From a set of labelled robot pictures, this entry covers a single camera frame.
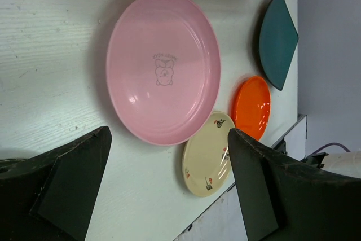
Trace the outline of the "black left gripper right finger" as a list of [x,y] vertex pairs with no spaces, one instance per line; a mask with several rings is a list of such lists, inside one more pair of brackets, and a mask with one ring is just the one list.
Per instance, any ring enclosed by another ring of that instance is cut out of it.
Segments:
[[228,134],[228,152],[248,240],[263,240],[279,228],[258,141],[239,129]]

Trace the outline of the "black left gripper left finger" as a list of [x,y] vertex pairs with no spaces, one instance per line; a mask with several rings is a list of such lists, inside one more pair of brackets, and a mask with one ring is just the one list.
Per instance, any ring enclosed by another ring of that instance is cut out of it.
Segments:
[[101,126],[62,146],[31,215],[74,240],[85,240],[111,142],[109,127]]

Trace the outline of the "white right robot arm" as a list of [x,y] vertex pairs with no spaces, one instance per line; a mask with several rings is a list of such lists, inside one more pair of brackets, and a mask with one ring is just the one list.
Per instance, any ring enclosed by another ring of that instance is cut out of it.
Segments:
[[360,151],[328,154],[312,154],[301,160],[303,163],[343,176],[361,178]]

